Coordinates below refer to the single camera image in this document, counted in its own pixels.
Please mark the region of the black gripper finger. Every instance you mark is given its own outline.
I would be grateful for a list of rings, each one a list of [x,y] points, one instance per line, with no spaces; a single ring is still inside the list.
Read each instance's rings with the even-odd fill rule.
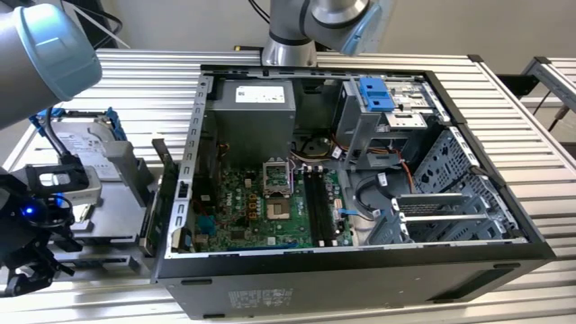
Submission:
[[[57,277],[65,274],[73,277],[76,274],[75,266],[69,266],[65,259],[69,254],[83,251],[83,245],[75,240],[71,231],[44,231],[43,232],[43,262],[45,263],[47,277]]]
[[[8,268],[7,287],[1,291],[3,298],[23,296],[51,286],[57,272],[57,262],[39,262],[15,266],[1,262]]]

